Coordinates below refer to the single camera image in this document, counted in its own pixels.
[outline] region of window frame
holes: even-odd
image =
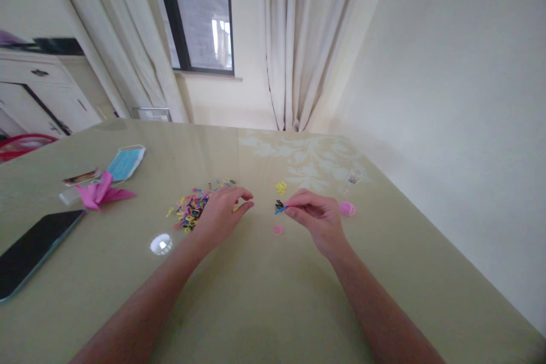
[[[172,38],[175,43],[176,54],[178,55],[178,61],[180,63],[180,70],[196,73],[208,73],[219,74],[224,76],[235,76],[235,57],[233,52],[233,20],[231,18],[231,0],[227,0],[227,7],[229,11],[229,25],[230,25],[230,41],[231,41],[231,70],[216,69],[216,68],[202,68],[193,67],[191,59],[189,57],[188,44],[184,35],[184,26],[182,24],[182,16],[180,15],[180,7],[178,0],[163,0],[165,3],[165,10],[167,11],[167,17],[169,19],[169,25],[171,26]]]

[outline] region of phone screen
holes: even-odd
[[[83,210],[73,210],[44,216],[0,256],[0,301],[25,283],[83,213]]]

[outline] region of window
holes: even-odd
[[[231,0],[159,0],[173,68],[234,75]]]

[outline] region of glossy table surface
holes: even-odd
[[[234,234],[197,268],[152,362],[372,362],[341,286],[308,232],[277,199],[300,187],[343,200],[348,169],[356,214],[350,243],[448,363],[525,359],[534,328],[345,138],[116,119],[0,165],[0,253],[59,200],[61,180],[99,167],[118,148],[146,147],[123,188],[136,196],[89,211],[32,279],[0,304],[0,362],[68,361],[168,255],[167,211],[193,187],[230,178],[255,196]],[[287,184],[279,196],[274,185]],[[273,235],[273,227],[284,233]]]

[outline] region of blue surgical mask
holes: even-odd
[[[114,177],[113,181],[124,181],[130,178],[137,166],[140,165],[140,161],[142,161],[145,151],[146,148],[142,145],[129,145],[120,148],[118,154],[107,169]]]

